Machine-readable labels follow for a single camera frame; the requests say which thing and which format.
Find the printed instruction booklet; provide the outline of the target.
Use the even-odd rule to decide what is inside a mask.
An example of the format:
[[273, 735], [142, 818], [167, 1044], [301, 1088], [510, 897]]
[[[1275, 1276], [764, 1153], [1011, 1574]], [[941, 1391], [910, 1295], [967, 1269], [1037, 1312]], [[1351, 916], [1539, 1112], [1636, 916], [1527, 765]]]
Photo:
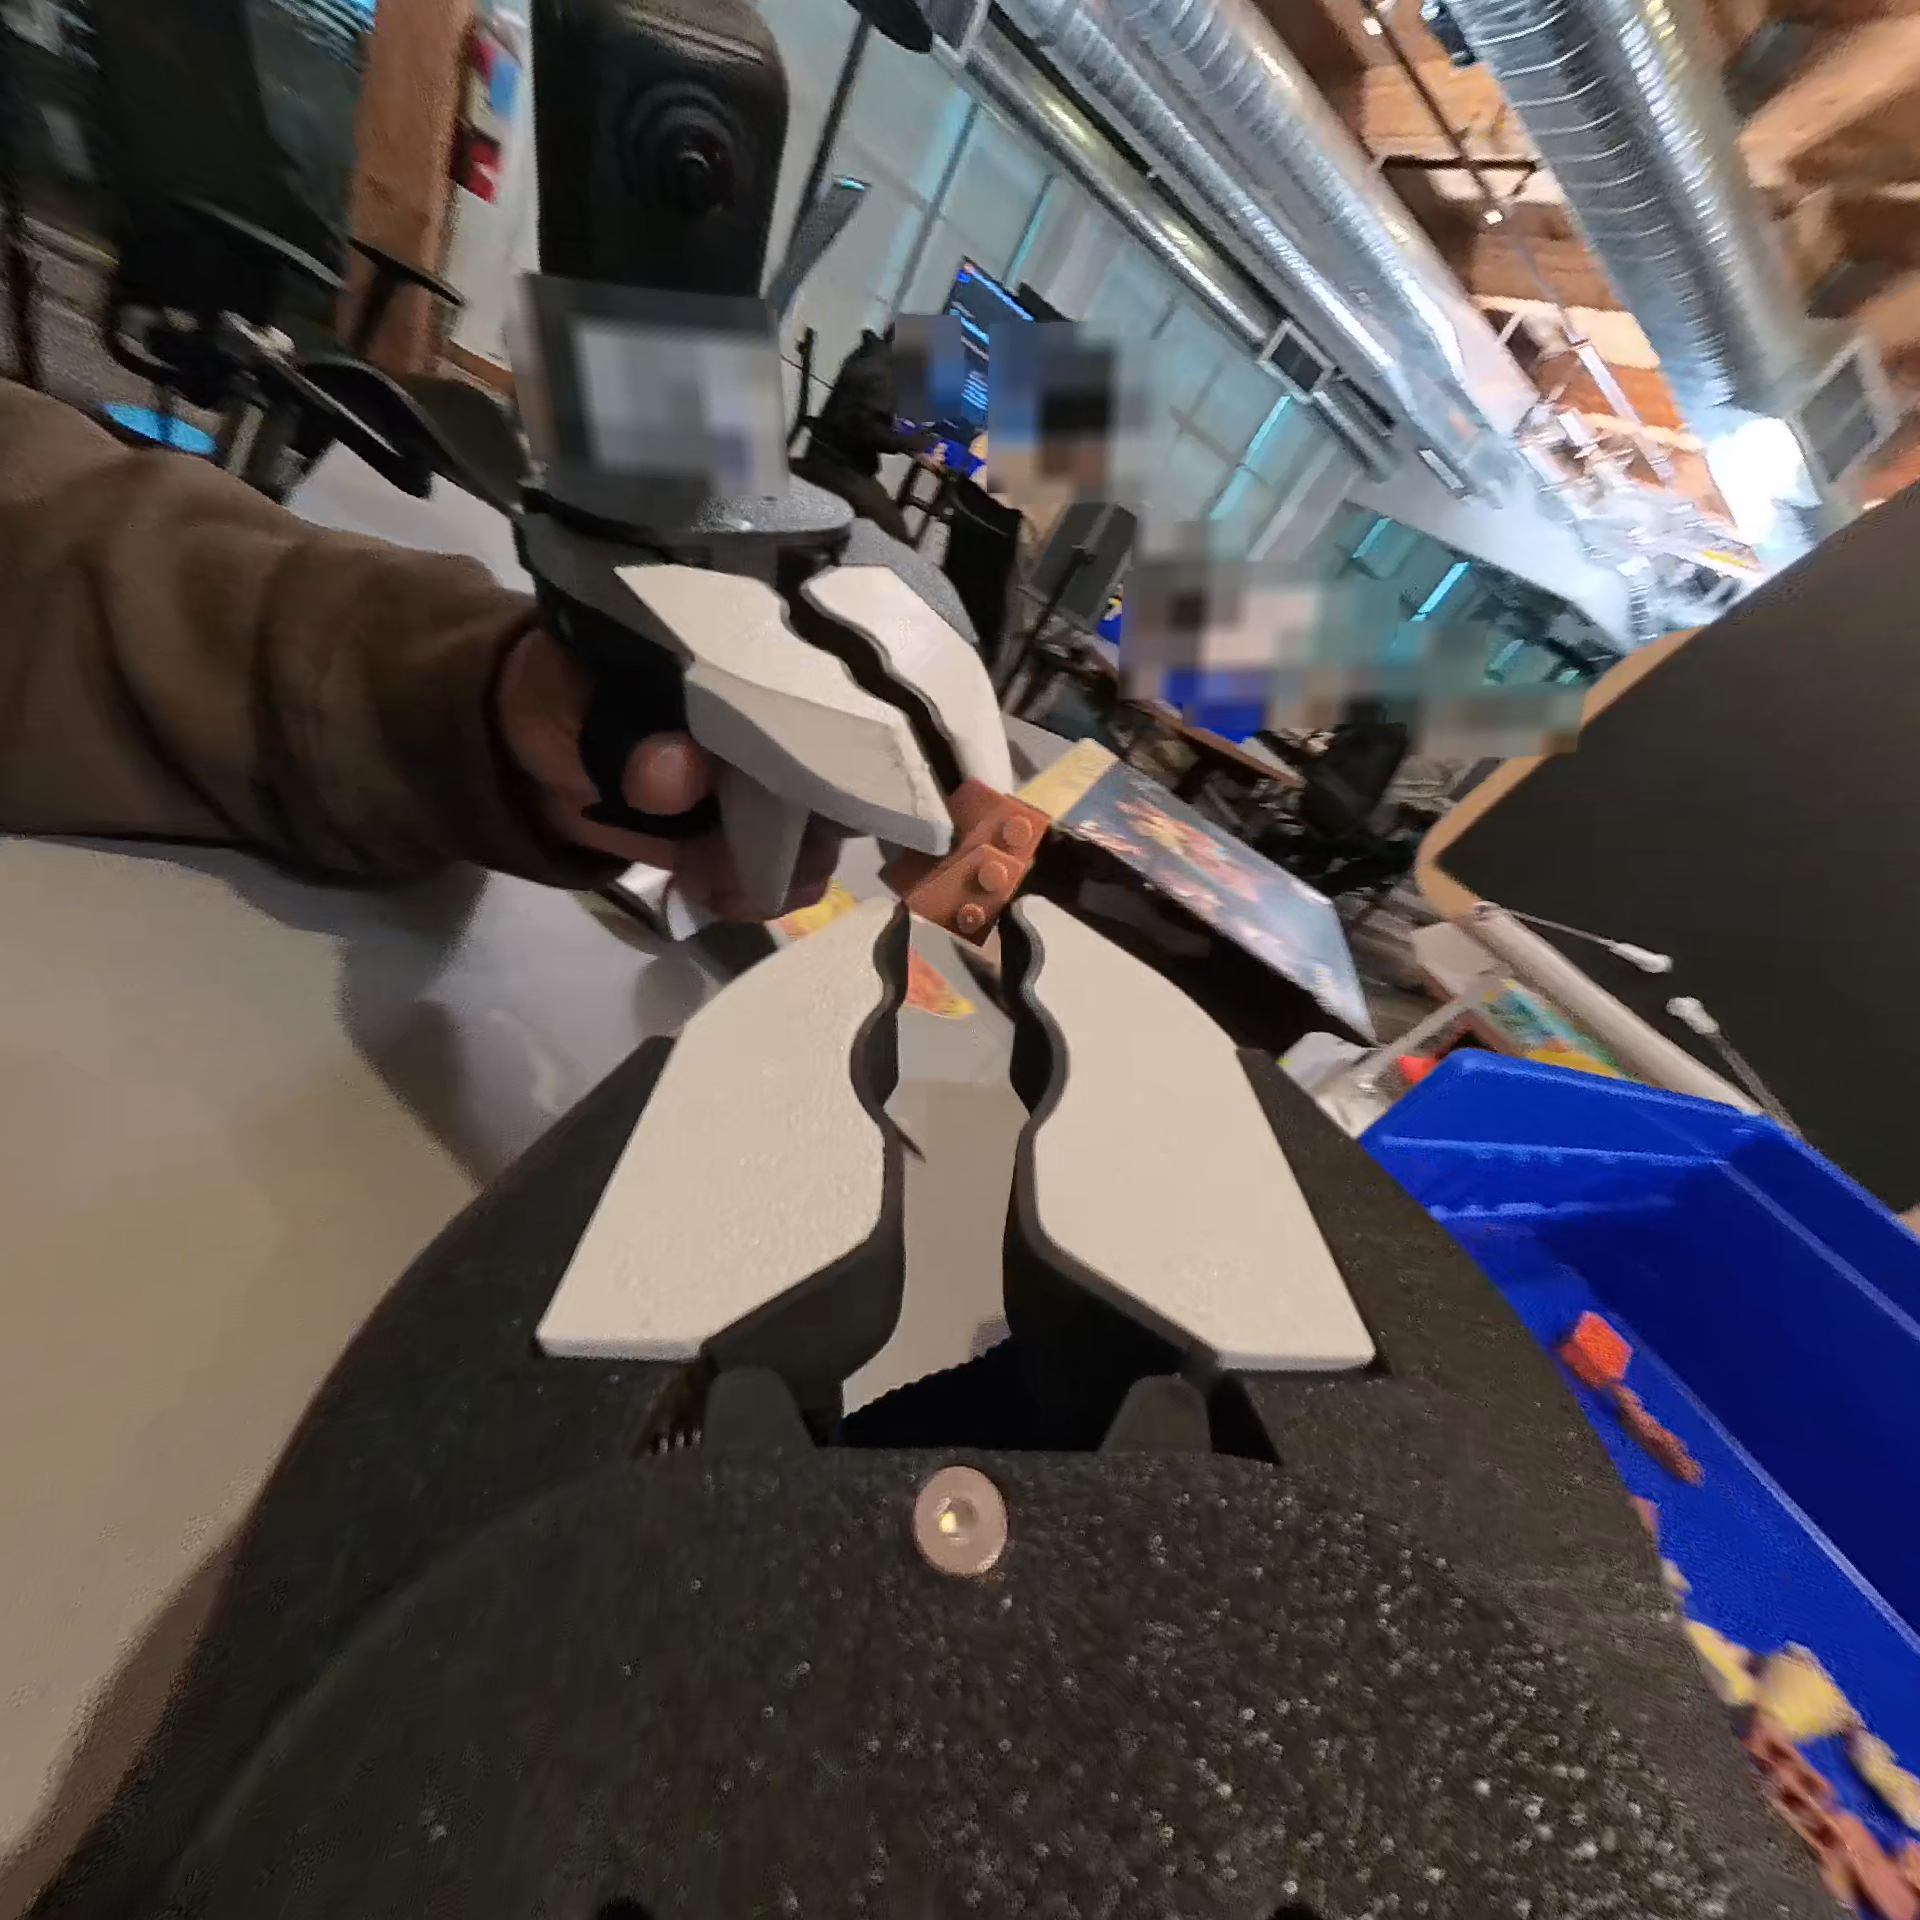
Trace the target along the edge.
[[[639, 920], [660, 943], [685, 943], [720, 982], [735, 982], [761, 958], [813, 940], [863, 907], [863, 897], [840, 882], [828, 882], [818, 901], [801, 901], [785, 920], [720, 920], [694, 897], [681, 897], [681, 883], [660, 865], [625, 865], [600, 897]], [[974, 1016], [974, 1002], [946, 967], [935, 967], [921, 943], [910, 954], [903, 1008], [941, 1025]]]

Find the person's left hand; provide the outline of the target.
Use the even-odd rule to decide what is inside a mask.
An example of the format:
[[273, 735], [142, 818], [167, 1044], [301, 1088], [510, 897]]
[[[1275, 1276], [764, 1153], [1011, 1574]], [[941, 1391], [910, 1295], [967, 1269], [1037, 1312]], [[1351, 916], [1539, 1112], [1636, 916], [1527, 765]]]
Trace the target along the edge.
[[777, 920], [824, 897], [840, 854], [840, 832], [828, 827], [806, 827], [791, 894], [777, 901], [755, 901], [720, 832], [671, 845], [651, 832], [586, 818], [586, 808], [600, 804], [581, 761], [586, 696], [586, 669], [539, 627], [516, 638], [488, 696], [503, 752], [516, 778], [533, 789], [533, 812], [549, 840], [601, 854], [617, 874], [674, 874], [681, 897], [720, 920]]

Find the printed cardboard box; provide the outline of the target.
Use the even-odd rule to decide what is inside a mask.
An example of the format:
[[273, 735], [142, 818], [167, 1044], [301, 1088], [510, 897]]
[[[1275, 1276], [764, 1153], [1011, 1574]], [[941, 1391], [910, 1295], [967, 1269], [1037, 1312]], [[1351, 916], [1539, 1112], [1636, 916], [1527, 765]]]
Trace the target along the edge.
[[1072, 742], [1017, 783], [1046, 812], [1037, 894], [1179, 982], [1224, 1038], [1374, 1044], [1339, 907], [1147, 771]]

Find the small brown toy brick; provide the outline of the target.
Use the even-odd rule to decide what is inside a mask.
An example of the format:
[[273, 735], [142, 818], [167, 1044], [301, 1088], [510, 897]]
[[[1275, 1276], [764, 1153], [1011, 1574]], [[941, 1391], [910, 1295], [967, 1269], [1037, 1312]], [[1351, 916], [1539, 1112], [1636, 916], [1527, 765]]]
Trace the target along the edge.
[[903, 883], [903, 901], [928, 929], [946, 929], [965, 943], [986, 943], [1011, 897], [1029, 883], [1052, 812], [980, 778], [965, 778], [946, 808], [948, 852]]

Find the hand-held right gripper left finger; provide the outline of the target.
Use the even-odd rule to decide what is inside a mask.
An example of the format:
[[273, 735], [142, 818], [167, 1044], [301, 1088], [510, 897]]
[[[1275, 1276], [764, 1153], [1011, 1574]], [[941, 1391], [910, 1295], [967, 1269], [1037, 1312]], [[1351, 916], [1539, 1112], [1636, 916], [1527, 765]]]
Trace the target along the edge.
[[903, 1307], [910, 907], [855, 901], [671, 1044], [539, 1324], [541, 1358], [855, 1373]]

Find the black office chair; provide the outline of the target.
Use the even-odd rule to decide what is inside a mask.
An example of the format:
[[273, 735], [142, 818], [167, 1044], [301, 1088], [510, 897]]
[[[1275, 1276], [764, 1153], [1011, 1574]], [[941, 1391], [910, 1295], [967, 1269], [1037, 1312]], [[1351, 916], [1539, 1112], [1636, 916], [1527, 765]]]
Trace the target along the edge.
[[281, 306], [294, 289], [343, 295], [343, 271], [210, 200], [173, 200], [155, 221], [126, 227], [104, 340], [163, 403], [217, 411], [210, 464], [273, 505], [328, 450], [345, 450], [398, 499], [429, 499], [444, 481], [516, 516], [523, 446], [503, 403], [460, 375], [386, 375], [371, 363], [394, 295], [422, 295], [444, 314], [467, 301], [371, 237], [345, 246], [371, 265], [363, 306], [343, 350], [304, 356], [281, 332]]

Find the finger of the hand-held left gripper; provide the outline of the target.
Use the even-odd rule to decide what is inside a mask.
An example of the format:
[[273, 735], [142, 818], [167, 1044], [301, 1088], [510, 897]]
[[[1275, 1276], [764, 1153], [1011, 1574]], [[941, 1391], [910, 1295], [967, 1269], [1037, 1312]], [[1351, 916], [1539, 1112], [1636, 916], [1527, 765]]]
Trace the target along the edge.
[[620, 562], [636, 620], [681, 663], [685, 735], [764, 794], [863, 840], [946, 854], [948, 808], [910, 717], [794, 633], [777, 588]]
[[1017, 789], [1004, 711], [974, 638], [965, 638], [910, 583], [872, 562], [818, 566], [801, 588], [801, 633], [910, 717], [941, 789]]

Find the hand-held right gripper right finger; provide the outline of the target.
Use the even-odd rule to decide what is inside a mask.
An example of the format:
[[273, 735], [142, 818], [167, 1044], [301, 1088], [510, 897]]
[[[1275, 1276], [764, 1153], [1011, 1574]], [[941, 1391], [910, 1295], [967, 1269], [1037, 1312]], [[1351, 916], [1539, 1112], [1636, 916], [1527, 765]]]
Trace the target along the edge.
[[1233, 1038], [1046, 897], [1004, 916], [1017, 995], [1011, 1248], [1224, 1376], [1351, 1376], [1374, 1337]]

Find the person's left forearm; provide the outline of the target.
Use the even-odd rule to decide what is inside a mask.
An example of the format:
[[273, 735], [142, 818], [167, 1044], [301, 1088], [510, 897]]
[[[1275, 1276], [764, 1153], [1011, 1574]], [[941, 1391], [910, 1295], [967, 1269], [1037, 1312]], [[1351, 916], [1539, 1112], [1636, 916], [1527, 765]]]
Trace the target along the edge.
[[533, 600], [325, 532], [222, 468], [0, 388], [0, 827], [253, 852], [304, 882], [586, 894], [497, 735]]

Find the pile of small toy bricks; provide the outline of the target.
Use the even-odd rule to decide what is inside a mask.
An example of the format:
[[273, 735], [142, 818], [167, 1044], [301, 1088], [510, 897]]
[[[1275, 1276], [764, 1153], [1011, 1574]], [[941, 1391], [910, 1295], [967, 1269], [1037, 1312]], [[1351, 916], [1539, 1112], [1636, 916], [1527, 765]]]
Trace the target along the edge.
[[[1630, 1344], [1613, 1324], [1582, 1312], [1556, 1358], [1581, 1391], [1588, 1391], [1620, 1437], [1674, 1485], [1703, 1490], [1703, 1467], [1693, 1447], [1654, 1423], [1654, 1415], [1630, 1394], [1626, 1364]], [[1679, 1633], [1735, 1715], [1742, 1752], [1757, 1769], [1771, 1813], [1807, 1840], [1831, 1899], [1852, 1917], [1920, 1917], [1920, 1783], [1912, 1769], [1868, 1730], [1849, 1692], [1807, 1647], [1742, 1647], [1722, 1626], [1693, 1614], [1689, 1568], [1660, 1543], [1660, 1509], [1630, 1496], [1654, 1553], [1660, 1583], [1674, 1595]], [[1815, 1769], [1812, 1745], [1839, 1745], [1860, 1789], [1892, 1813], [1897, 1840], [1884, 1840]]]

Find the large silver ventilation duct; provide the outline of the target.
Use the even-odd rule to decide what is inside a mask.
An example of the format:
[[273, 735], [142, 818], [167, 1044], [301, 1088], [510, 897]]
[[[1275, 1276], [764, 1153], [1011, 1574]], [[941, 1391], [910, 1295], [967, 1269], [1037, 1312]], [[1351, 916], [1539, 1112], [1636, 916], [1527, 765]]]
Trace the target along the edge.
[[1787, 419], [1839, 338], [1807, 318], [1742, 162], [1703, 9], [1452, 0], [1582, 253], [1636, 318], [1689, 419]]

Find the stack of blue plastic bins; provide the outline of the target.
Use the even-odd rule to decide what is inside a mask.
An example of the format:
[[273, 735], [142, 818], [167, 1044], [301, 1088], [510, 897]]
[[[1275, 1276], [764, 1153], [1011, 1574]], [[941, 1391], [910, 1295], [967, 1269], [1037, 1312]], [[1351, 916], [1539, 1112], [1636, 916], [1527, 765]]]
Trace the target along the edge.
[[[1693, 1614], [1807, 1647], [1912, 1769], [1920, 1735], [1920, 1242], [1757, 1112], [1461, 1056], [1356, 1144], [1461, 1241], [1556, 1358], [1594, 1312], [1626, 1385], [1703, 1467], [1660, 1480], [1564, 1376], [1626, 1496], [1660, 1509]], [[1839, 1745], [1837, 1794], [1897, 1840]]]

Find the silver spiral pipes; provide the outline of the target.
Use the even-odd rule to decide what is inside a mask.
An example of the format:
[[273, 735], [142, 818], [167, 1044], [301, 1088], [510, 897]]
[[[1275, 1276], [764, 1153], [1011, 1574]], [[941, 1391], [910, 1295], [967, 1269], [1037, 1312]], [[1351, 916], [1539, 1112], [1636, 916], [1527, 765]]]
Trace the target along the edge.
[[1529, 388], [1512, 356], [1257, 9], [1004, 15], [1306, 301], [1336, 363], [1403, 419], [1421, 468], [1452, 473], [1445, 493], [1501, 493], [1519, 473]]

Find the black board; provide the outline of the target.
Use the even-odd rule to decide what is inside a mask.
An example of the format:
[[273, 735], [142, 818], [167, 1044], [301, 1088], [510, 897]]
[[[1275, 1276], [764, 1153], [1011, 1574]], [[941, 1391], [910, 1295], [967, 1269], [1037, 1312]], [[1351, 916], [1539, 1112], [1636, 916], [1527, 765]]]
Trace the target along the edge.
[[1415, 852], [1653, 1029], [1722, 1046], [1892, 1212], [1920, 1199], [1920, 493], [1608, 669], [1564, 752], [1506, 761]]

